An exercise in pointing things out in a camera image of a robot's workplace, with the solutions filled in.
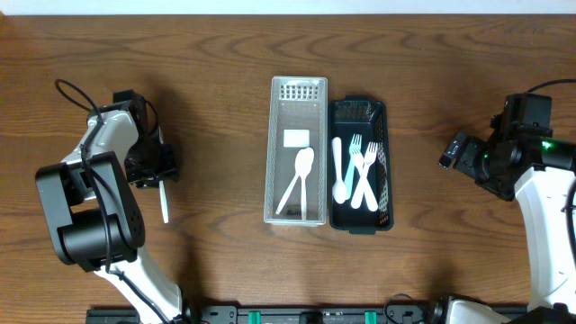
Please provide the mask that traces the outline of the white plastic spoon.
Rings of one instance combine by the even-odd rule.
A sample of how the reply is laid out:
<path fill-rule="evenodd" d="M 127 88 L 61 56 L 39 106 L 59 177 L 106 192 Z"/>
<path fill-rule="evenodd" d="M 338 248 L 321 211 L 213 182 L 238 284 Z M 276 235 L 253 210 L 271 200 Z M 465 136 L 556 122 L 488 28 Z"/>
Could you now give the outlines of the white plastic spoon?
<path fill-rule="evenodd" d="M 340 137 L 334 137 L 331 141 L 332 156 L 334 160 L 334 170 L 336 180 L 332 186 L 332 194 L 337 204 L 342 204 L 347 200 L 347 187 L 342 177 L 342 141 Z"/>
<path fill-rule="evenodd" d="M 304 148 L 299 152 L 298 156 L 300 157 L 299 175 L 301 178 L 301 219 L 305 221 L 307 219 L 306 178 L 312 168 L 314 160 L 314 150 L 313 148 Z"/>
<path fill-rule="evenodd" d="M 290 195 L 293 191 L 293 188 L 294 188 L 297 180 L 301 179 L 300 175 L 299 175 L 299 163 L 300 163 L 300 157 L 298 156 L 299 152 L 297 153 L 295 161 L 294 161 L 294 169 L 295 169 L 294 177 L 293 177 L 292 181 L 289 183 L 287 189 L 285 190 L 285 192 L 284 192 L 284 194 L 283 194 L 283 196 L 282 196 L 282 198 L 281 198 L 281 200 L 280 200 L 280 202 L 279 202 L 279 204 L 275 210 L 276 214 L 281 213 L 282 209 L 284 208 L 285 204 L 287 203 L 288 198 L 290 197 Z"/>
<path fill-rule="evenodd" d="M 158 183 L 158 189 L 163 222 L 169 223 L 169 207 L 167 202 L 166 184 L 164 181 Z"/>

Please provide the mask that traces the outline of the pale green plastic fork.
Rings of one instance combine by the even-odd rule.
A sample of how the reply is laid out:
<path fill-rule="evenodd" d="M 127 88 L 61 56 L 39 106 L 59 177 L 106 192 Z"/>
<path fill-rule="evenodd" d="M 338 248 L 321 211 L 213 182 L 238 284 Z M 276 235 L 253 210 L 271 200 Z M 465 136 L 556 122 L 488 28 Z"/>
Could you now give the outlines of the pale green plastic fork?
<path fill-rule="evenodd" d="M 347 200 L 352 195 L 354 172 L 355 172 L 355 168 L 356 168 L 356 166 L 354 164 L 354 160 L 353 160 L 353 155 L 361 149 L 361 145 L 362 145 L 362 136 L 360 134 L 354 134 L 351 141 L 350 141 L 350 145 L 348 147 L 349 160 L 348 160 L 348 166 L 346 169 L 346 175 L 344 178 L 344 183 L 345 183 L 346 191 L 347 191 L 347 196 L 346 196 Z"/>

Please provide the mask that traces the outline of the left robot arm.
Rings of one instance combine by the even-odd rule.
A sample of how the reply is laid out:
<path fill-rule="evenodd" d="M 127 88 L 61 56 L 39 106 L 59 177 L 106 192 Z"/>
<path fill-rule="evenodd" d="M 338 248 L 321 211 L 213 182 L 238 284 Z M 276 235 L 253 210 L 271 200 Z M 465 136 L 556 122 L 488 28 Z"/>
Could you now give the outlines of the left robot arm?
<path fill-rule="evenodd" d="M 142 323 L 186 323 L 185 301 L 145 247 L 132 188 L 157 188 L 168 215 L 165 182 L 177 181 L 173 148 L 150 124 L 152 104 L 132 90 L 88 114 L 72 153 L 40 168 L 35 182 L 59 260 L 115 286 Z"/>

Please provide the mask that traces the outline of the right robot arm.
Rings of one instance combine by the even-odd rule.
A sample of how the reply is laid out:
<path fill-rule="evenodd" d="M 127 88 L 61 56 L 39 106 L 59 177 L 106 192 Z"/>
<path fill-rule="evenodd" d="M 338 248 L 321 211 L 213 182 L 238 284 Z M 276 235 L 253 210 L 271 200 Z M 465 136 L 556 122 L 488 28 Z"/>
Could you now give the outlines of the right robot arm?
<path fill-rule="evenodd" d="M 438 160 L 520 206 L 531 284 L 518 323 L 575 321 L 575 146 L 553 138 L 552 101 L 531 91 L 509 95 L 488 139 L 458 132 Z"/>

